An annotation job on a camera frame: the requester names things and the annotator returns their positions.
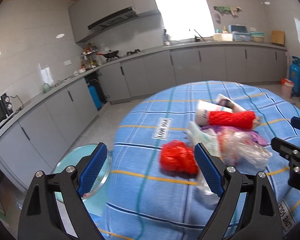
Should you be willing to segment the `clear printed plastic bag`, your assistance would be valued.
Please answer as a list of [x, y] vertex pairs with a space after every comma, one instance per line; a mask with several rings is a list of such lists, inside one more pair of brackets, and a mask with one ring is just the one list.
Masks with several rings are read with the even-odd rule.
[[246, 160], [255, 168], [264, 169], [272, 157], [272, 153], [253, 141], [249, 132], [234, 131], [225, 128], [217, 133], [222, 161], [226, 165], [235, 166]]

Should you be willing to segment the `purple snack wrapper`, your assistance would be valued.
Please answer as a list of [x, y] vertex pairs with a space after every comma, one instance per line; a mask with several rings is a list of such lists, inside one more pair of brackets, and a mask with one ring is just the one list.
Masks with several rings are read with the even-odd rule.
[[201, 126], [200, 129], [202, 131], [212, 129], [216, 134], [227, 131], [227, 130], [229, 130], [230, 132], [245, 132], [251, 136], [251, 139], [253, 142], [255, 142], [261, 146], [268, 145], [268, 142], [263, 137], [261, 137], [257, 132], [255, 132], [253, 130], [240, 129], [240, 128], [236, 128], [233, 126]]

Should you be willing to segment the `red foam net sleeve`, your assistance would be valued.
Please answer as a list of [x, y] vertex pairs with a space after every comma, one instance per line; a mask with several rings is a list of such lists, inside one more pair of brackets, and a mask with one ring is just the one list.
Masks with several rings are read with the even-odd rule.
[[253, 129], [258, 119], [253, 111], [230, 113], [226, 111], [210, 111], [208, 124], [213, 126], [231, 126], [240, 129]]

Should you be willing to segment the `pale green plastic bag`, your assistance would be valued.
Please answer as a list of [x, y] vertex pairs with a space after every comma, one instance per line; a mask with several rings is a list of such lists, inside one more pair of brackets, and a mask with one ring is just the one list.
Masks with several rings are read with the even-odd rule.
[[[202, 143], [211, 155], [215, 157], [222, 156], [219, 149], [217, 134], [213, 129], [208, 128], [202, 131], [201, 127], [199, 127], [194, 121], [191, 121], [186, 130], [186, 135], [191, 146], [194, 147], [198, 143]], [[210, 190], [201, 171], [199, 171], [197, 175], [197, 182], [197, 188], [204, 197], [217, 197], [217, 194]]]

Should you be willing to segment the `light blue trash bin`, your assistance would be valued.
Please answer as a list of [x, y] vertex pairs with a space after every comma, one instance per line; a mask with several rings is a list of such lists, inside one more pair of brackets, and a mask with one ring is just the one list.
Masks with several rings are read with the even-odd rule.
[[[81, 159], [90, 157], [96, 148], [96, 144], [90, 144], [72, 150], [59, 161], [53, 173], [60, 173], [69, 166], [77, 167]], [[108, 200], [111, 161], [112, 153], [102, 146], [79, 174], [78, 194], [92, 216], [101, 217]]]

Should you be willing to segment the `kitchen faucet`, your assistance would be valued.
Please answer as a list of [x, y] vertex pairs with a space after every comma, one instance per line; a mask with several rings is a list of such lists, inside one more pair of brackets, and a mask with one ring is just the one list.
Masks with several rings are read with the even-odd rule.
[[202, 37], [195, 29], [189, 28], [190, 34], [194, 37], [195, 42], [205, 42], [206, 39]]

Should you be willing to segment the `red net piece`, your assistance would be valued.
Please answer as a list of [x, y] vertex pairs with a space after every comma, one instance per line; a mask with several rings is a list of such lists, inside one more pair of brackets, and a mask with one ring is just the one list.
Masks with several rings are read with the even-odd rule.
[[160, 151], [160, 166], [169, 172], [184, 173], [191, 176], [198, 174], [198, 165], [194, 159], [193, 148], [179, 140], [164, 144]]

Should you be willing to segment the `green ceramic jar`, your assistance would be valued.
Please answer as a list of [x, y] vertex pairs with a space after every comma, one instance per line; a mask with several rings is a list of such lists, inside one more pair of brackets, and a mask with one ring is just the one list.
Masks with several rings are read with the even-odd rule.
[[47, 93], [51, 90], [51, 87], [48, 83], [43, 83], [43, 93]]

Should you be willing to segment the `teal basket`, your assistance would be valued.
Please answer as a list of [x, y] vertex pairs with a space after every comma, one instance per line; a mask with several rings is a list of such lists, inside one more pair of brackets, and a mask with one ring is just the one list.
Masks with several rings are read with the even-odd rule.
[[264, 43], [264, 32], [250, 32], [251, 40], [256, 43]]

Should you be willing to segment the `white microwave oven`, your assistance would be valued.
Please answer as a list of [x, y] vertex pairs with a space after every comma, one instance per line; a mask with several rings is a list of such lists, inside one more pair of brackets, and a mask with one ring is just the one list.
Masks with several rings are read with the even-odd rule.
[[14, 114], [11, 98], [5, 92], [0, 96], [0, 126]]

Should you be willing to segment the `blue dish rack box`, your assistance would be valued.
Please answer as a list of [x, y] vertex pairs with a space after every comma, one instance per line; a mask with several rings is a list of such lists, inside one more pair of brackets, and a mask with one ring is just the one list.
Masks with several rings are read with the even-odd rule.
[[229, 33], [232, 33], [234, 41], [251, 41], [251, 35], [244, 25], [228, 25]]

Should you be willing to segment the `gas stove burner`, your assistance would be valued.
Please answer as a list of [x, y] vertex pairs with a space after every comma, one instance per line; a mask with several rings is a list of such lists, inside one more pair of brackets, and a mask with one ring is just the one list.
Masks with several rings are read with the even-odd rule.
[[137, 54], [137, 53], [140, 53], [140, 52], [141, 52], [141, 50], [135, 49], [135, 50], [128, 51], [128, 52], [126, 53], [126, 55], [127, 55], [127, 56], [130, 56], [130, 55]]

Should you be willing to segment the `utensil holder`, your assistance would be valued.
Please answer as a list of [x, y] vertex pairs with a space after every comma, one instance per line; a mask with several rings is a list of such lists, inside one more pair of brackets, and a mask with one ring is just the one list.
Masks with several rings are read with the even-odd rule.
[[162, 40], [165, 46], [169, 46], [171, 44], [170, 36], [167, 34], [167, 30], [164, 29]]

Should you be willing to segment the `black range hood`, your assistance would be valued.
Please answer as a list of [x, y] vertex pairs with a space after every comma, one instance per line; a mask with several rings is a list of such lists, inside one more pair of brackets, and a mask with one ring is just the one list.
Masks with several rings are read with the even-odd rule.
[[88, 29], [90, 31], [103, 32], [137, 17], [138, 15], [134, 8], [127, 7], [92, 23], [88, 26]]

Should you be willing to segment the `hanging cloths on wall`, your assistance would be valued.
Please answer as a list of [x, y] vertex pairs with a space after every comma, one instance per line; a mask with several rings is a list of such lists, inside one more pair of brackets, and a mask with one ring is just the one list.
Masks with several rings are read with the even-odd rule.
[[242, 11], [241, 7], [224, 7], [224, 6], [214, 6], [213, 9], [220, 14], [224, 15], [231, 15], [232, 17], [236, 18], [238, 17], [239, 12]]

